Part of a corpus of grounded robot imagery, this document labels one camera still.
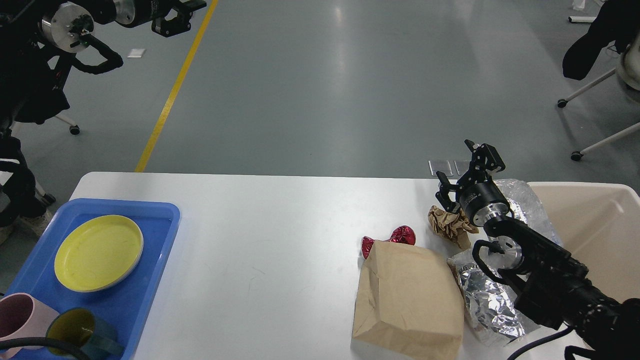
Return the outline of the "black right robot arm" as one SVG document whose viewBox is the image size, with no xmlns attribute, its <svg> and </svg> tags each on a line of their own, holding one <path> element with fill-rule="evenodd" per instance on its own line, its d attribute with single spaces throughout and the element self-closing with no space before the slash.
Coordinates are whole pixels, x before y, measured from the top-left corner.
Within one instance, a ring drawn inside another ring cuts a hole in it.
<svg viewBox="0 0 640 360">
<path fill-rule="evenodd" d="M 493 181 L 494 173 L 506 167 L 498 151 L 470 139 L 465 145 L 471 152 L 468 170 L 455 183 L 437 171 L 435 198 L 446 212 L 464 212 L 475 227 L 493 238 L 477 240 L 471 257 L 490 280 L 514 290 L 515 309 L 536 324 L 557 330 L 522 346 L 510 359 L 576 332 L 586 347 L 566 346 L 566 360 L 637 360 L 639 299 L 619 302 L 606 296 L 587 278 L 585 264 L 512 217 L 507 199 Z M 562 324 L 566 328 L 559 330 Z"/>
</svg>

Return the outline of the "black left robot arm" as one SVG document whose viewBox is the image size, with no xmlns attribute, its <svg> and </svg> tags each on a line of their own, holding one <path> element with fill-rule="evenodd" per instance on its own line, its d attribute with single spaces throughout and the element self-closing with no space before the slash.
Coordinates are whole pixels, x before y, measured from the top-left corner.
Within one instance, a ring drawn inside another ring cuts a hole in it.
<svg viewBox="0 0 640 360">
<path fill-rule="evenodd" d="M 14 123 L 43 124 L 70 105 L 64 86 L 71 69 L 102 75 L 123 66 L 121 55 L 95 36 L 96 25 L 134 28 L 149 23 L 163 37 L 183 34 L 205 0 L 3 0 L 1 2 L 1 193 L 9 203 L 1 226 L 41 215 L 55 198 L 37 196 L 34 173 Z"/>
</svg>

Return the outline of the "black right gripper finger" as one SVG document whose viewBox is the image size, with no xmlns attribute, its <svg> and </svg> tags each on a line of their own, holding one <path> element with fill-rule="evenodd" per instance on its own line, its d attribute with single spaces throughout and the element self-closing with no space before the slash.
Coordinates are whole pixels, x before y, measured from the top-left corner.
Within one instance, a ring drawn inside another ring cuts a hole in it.
<svg viewBox="0 0 640 360">
<path fill-rule="evenodd" d="M 464 141 L 471 151 L 468 170 L 464 173 L 464 182 L 476 184 L 493 182 L 493 175 L 505 170 L 505 162 L 494 146 L 478 144 L 470 139 Z"/>
<path fill-rule="evenodd" d="M 439 180 L 438 191 L 435 193 L 436 200 L 446 212 L 459 214 L 461 210 L 459 200 L 451 200 L 450 193 L 458 194 L 462 191 L 463 185 L 459 182 L 451 183 L 443 171 L 437 171 L 435 174 Z"/>
</svg>

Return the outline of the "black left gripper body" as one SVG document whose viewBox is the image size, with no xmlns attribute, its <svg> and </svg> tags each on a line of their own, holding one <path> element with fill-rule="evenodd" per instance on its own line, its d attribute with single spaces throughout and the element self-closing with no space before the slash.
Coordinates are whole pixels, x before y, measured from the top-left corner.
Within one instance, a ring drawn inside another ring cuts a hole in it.
<svg viewBox="0 0 640 360">
<path fill-rule="evenodd" d="M 115 22 L 125 28 L 135 28 L 154 19 L 173 19 L 178 12 L 173 0 L 115 0 Z"/>
</svg>

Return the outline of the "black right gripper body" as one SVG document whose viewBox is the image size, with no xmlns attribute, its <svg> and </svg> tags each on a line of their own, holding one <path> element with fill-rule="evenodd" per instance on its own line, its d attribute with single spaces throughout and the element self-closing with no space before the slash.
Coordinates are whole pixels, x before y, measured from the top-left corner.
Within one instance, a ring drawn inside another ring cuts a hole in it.
<svg viewBox="0 0 640 360">
<path fill-rule="evenodd" d="M 483 227 L 490 219 L 510 213 L 510 204 L 491 180 L 464 187 L 456 200 L 475 227 Z"/>
</svg>

